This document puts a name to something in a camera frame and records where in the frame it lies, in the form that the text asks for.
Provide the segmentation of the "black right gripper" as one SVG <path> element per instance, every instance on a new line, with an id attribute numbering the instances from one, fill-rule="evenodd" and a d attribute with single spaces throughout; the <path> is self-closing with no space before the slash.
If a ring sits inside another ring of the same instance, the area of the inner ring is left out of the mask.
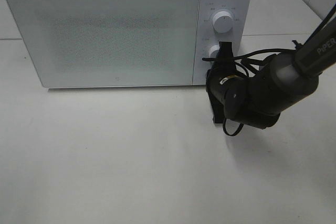
<path id="1" fill-rule="evenodd" d="M 220 41 L 218 45 L 220 49 L 217 57 L 207 57 L 204 60 L 212 63 L 206 73 L 206 92 L 212 108 L 213 122 L 222 124 L 225 118 L 225 95 L 229 87 L 233 82 L 243 80 L 247 76 L 237 70 L 236 62 L 233 60 L 232 43 Z"/>

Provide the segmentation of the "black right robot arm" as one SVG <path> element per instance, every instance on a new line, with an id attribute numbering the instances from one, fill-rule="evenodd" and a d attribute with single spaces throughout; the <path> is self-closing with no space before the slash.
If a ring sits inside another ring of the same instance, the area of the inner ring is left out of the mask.
<path id="1" fill-rule="evenodd" d="M 270 48 L 235 57 L 231 42 L 219 42 L 206 74 L 206 92 L 215 124 L 227 120 L 258 129 L 272 127 L 282 111 L 313 94 L 319 75 L 335 64 L 335 8 L 304 44 Z"/>

